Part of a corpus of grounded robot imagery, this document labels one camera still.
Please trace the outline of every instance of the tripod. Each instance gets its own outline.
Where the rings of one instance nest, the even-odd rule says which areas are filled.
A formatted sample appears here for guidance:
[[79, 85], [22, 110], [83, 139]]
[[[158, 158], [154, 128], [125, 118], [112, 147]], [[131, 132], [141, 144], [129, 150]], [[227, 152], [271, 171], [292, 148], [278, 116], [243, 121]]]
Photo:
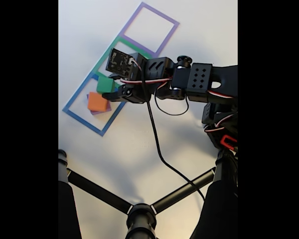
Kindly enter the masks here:
[[[223, 238], [225, 235], [236, 238], [238, 207], [236, 171], [238, 168], [229, 159], [231, 154], [228, 150], [221, 150], [216, 160], [216, 167], [192, 180], [198, 188], [210, 182], [213, 184], [208, 189], [199, 223], [190, 239], [200, 238], [201, 235], [205, 238]], [[196, 191], [195, 187], [186, 183], [152, 205], [132, 205], [67, 168], [66, 153], [59, 149], [59, 239], [81, 238], [73, 191], [69, 182], [128, 215], [128, 232], [125, 239], [156, 239], [154, 232], [156, 215]], [[215, 227], [222, 224], [224, 227], [215, 232]]]

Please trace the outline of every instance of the black metal rod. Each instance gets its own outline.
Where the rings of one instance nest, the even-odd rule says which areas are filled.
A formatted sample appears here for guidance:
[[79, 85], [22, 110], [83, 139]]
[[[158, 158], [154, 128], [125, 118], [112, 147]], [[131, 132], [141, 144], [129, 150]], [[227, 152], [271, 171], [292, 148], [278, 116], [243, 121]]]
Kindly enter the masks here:
[[115, 194], [109, 192], [108, 190], [100, 187], [99, 185], [91, 182], [90, 180], [82, 177], [81, 175], [73, 172], [71, 169], [68, 176], [69, 183], [79, 187], [85, 192], [91, 194], [92, 196], [102, 200], [103, 202], [109, 204], [113, 208], [127, 214], [132, 204], [123, 200], [122, 198], [116, 196]]
[[[203, 173], [202, 175], [198, 176], [192, 182], [198, 188], [202, 188], [208, 183], [213, 181], [214, 178], [213, 172], [215, 172], [215, 167]], [[196, 189], [193, 186], [191, 186], [189, 183], [186, 183], [185, 185], [176, 189], [174, 192], [168, 194], [167, 196], [153, 203], [152, 206], [155, 208], [156, 213], [158, 214], [164, 211], [165, 209], [169, 208], [170, 206], [174, 205], [175, 203], [179, 202], [183, 198], [187, 197], [188, 195], [192, 194], [195, 191]]]

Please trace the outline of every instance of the orange cube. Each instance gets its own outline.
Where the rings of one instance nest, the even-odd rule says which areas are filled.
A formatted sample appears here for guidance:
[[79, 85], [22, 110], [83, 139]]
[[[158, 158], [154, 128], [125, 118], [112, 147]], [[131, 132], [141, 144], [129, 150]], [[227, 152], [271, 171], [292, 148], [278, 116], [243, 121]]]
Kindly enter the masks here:
[[91, 111], [106, 111], [108, 100], [104, 99], [102, 95], [96, 92], [90, 92], [88, 109]]

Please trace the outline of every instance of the cable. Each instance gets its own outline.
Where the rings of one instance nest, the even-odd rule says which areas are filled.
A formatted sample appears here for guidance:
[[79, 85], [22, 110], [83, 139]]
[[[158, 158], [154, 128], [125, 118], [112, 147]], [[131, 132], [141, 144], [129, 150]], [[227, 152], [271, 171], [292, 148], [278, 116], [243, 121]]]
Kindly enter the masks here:
[[228, 115], [228, 116], [222, 118], [218, 123], [215, 124], [215, 126], [218, 127], [222, 121], [224, 121], [224, 120], [230, 118], [230, 117], [233, 116], [233, 115], [234, 115], [234, 114], [232, 114], [232, 115]]
[[179, 176], [181, 176], [183, 179], [185, 179], [190, 185], [192, 185], [194, 188], [196, 188], [197, 192], [199, 193], [199, 195], [203, 198], [203, 200], [205, 201], [205, 197], [204, 195], [201, 193], [201, 191], [199, 190], [199, 188], [192, 182], [190, 181], [185, 175], [183, 175], [181, 172], [179, 172], [177, 169], [173, 168], [171, 165], [169, 165], [163, 158], [161, 151], [160, 151], [160, 146], [159, 146], [159, 141], [158, 141], [158, 135], [157, 135], [157, 130], [155, 127], [155, 123], [154, 123], [154, 118], [153, 118], [153, 114], [151, 112], [151, 108], [150, 108], [150, 100], [148, 97], [148, 92], [146, 89], [146, 82], [145, 82], [145, 76], [144, 76], [144, 72], [142, 71], [141, 73], [141, 78], [142, 78], [142, 88], [144, 91], [144, 95], [145, 95], [145, 101], [148, 107], [148, 111], [149, 111], [149, 118], [151, 121], [151, 125], [153, 127], [153, 132], [154, 132], [154, 137], [155, 137], [155, 142], [156, 142], [156, 147], [157, 147], [157, 152], [159, 155], [159, 158], [161, 159], [161, 161], [163, 162], [163, 164], [165, 164], [168, 168], [170, 168], [171, 170], [173, 170], [175, 173], [177, 173]]
[[157, 90], [158, 90], [159, 88], [161, 88], [161, 87], [163, 87], [164, 85], [166, 85], [166, 83], [167, 83], [167, 82], [161, 84], [161, 85], [155, 90], [155, 92], [154, 92], [154, 100], [155, 100], [155, 104], [156, 104], [157, 108], [158, 108], [160, 111], [164, 112], [165, 114], [167, 114], [167, 115], [169, 115], [169, 116], [181, 116], [181, 115], [185, 114], [185, 113], [188, 111], [188, 109], [189, 109], [189, 103], [188, 103], [188, 101], [187, 101], [187, 96], [186, 96], [186, 95], [185, 95], [185, 100], [186, 100], [186, 104], [187, 104], [187, 109], [186, 109], [183, 113], [175, 114], [175, 115], [174, 115], [174, 114], [170, 114], [170, 113], [167, 113], [166, 111], [162, 110], [162, 109], [158, 106], [157, 99], [156, 99], [156, 92], [157, 92]]
[[228, 98], [228, 99], [233, 98], [231, 96], [223, 95], [221, 93], [217, 93], [217, 92], [214, 92], [214, 91], [207, 91], [207, 92], [210, 93], [211, 95], [218, 96], [218, 97], [221, 97], [221, 98]]
[[221, 129], [224, 129], [225, 127], [221, 127], [221, 128], [215, 128], [215, 129], [209, 129], [209, 130], [204, 130], [205, 132], [213, 132], [213, 131], [218, 131]]
[[[170, 81], [170, 78], [148, 80], [148, 81], [145, 81], [145, 83], [146, 84], [154, 84], [154, 83], [167, 82], [167, 81]], [[142, 81], [129, 81], [129, 80], [121, 80], [121, 82], [126, 83], [126, 84], [139, 84], [139, 85], [142, 83]]]

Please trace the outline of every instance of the circuit board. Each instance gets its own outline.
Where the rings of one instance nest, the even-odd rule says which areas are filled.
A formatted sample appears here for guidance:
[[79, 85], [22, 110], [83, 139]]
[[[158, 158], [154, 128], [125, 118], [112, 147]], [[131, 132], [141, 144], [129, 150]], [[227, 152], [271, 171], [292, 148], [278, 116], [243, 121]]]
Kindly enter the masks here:
[[130, 58], [130, 55], [112, 48], [106, 70], [130, 79], [132, 72], [132, 65], [129, 65]]

